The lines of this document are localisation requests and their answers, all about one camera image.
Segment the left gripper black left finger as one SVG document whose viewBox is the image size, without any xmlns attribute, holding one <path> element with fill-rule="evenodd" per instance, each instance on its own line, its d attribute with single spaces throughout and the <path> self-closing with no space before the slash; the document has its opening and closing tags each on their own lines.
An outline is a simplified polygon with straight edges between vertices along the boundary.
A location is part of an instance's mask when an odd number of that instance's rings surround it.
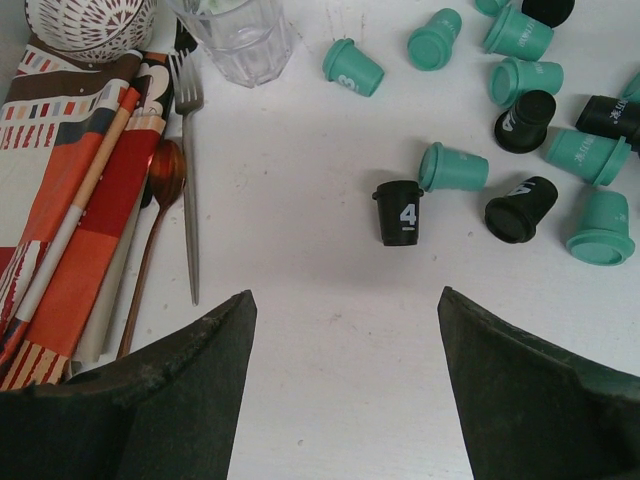
<svg viewBox="0 0 640 480">
<path fill-rule="evenodd" d="M 1 396 L 5 479 L 224 479 L 257 307 L 242 291 L 60 385 Z"/>
</svg>

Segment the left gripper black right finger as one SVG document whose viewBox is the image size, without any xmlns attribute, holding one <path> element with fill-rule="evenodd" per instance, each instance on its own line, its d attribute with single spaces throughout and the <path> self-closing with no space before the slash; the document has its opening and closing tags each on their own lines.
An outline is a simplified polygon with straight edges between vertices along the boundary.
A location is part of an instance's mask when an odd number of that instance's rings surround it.
<svg viewBox="0 0 640 480">
<path fill-rule="evenodd" d="M 438 319 L 476 479 L 636 479 L 639 379 L 447 287 Z"/>
</svg>

